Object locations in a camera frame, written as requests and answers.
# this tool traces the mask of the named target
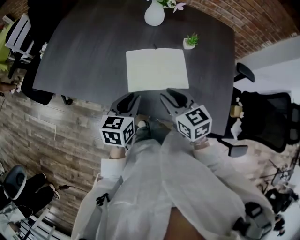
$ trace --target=white plant pot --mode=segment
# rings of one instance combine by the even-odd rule
[[[196,45],[189,45],[187,43],[187,38],[184,38],[183,39],[183,48],[186,49],[186,50],[190,50],[190,49],[193,49],[194,47],[196,47]]]
[[[165,19],[165,11],[163,5],[156,0],[152,0],[150,7],[145,12],[145,21],[150,26],[158,26]]]

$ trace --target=wooden floor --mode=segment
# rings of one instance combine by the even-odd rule
[[[67,106],[59,95],[47,106],[22,93],[5,96],[0,111],[0,162],[5,170],[22,164],[29,176],[46,173],[56,188],[70,185],[89,191],[100,172],[101,158],[109,155],[109,147],[103,145],[99,133],[99,123],[108,112],[107,107],[76,99]],[[240,158],[228,157],[228,149],[219,144],[224,161],[232,162],[253,181],[276,171],[268,159],[278,166],[290,164],[297,148],[288,146],[282,154],[277,154],[253,141],[239,144],[249,146],[247,155]],[[48,206],[50,213],[46,219],[70,234],[85,192],[69,188],[59,193],[60,199]]]

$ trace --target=open notebook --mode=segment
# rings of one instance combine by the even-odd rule
[[[181,49],[159,48],[126,52],[128,91],[188,89],[188,75]]]

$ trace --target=white fabric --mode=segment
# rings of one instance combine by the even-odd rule
[[[162,146],[155,140],[134,144],[127,154],[123,179],[108,204],[105,223],[101,219],[106,232],[99,240],[162,240],[172,206],[207,240],[243,239],[232,227],[245,217],[247,202],[260,204],[274,225],[268,200],[219,157],[217,148],[193,153],[177,132],[171,132]]]
[[[128,91],[188,89],[181,49],[159,48],[126,52]]]

